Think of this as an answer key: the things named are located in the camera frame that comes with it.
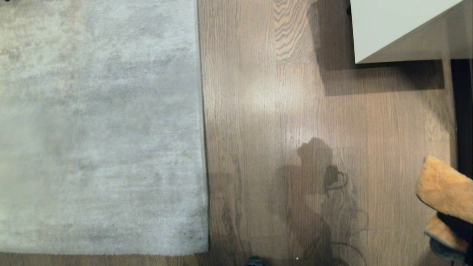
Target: wooden floor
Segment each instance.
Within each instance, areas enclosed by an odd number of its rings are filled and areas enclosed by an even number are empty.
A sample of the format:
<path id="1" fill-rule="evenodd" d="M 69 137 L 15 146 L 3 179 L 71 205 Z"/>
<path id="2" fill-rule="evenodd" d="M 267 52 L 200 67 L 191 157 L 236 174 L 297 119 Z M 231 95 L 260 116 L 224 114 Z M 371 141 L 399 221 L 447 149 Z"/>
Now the wooden floor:
<path id="1" fill-rule="evenodd" d="M 449 62 L 355 66 L 346 0 L 200 0 L 210 252 L 1 254 L 0 265 L 450 265 L 415 196 L 455 166 Z"/>

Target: small black object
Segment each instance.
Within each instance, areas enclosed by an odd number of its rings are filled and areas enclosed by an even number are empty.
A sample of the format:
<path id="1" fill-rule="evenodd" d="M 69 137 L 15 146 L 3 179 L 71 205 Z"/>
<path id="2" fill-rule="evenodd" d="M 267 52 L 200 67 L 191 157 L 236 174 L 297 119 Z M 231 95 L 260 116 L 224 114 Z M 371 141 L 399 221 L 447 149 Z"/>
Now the small black object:
<path id="1" fill-rule="evenodd" d="M 251 257 L 248 259 L 246 266 L 264 266 L 263 261 L 258 257 Z"/>

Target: white furniture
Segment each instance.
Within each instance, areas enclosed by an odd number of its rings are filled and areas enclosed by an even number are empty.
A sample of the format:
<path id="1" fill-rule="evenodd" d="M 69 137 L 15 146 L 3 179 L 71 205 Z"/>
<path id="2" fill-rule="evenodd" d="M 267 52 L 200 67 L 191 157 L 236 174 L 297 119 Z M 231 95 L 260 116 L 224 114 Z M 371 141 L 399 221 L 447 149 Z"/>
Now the white furniture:
<path id="1" fill-rule="evenodd" d="M 473 0 L 351 0 L 356 63 L 473 58 Z"/>

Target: gray rug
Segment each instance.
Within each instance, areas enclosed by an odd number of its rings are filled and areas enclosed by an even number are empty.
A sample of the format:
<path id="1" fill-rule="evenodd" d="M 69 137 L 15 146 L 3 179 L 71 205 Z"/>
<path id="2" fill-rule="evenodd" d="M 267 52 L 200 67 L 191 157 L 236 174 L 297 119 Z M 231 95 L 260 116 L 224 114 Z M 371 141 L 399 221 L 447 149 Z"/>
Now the gray rug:
<path id="1" fill-rule="evenodd" d="M 0 36 L 0 251 L 206 251 L 196 2 L 1 1 Z"/>

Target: plush toy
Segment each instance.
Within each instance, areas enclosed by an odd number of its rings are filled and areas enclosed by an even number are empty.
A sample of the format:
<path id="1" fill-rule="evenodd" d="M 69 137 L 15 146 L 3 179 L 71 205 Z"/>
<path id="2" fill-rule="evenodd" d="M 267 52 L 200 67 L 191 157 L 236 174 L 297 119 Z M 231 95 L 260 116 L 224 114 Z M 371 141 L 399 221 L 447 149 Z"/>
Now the plush toy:
<path id="1" fill-rule="evenodd" d="M 425 228 L 425 233 L 432 238 L 432 250 L 451 260 L 465 257 L 465 262 L 470 263 L 473 180 L 439 159 L 426 157 L 416 194 L 438 211 Z"/>

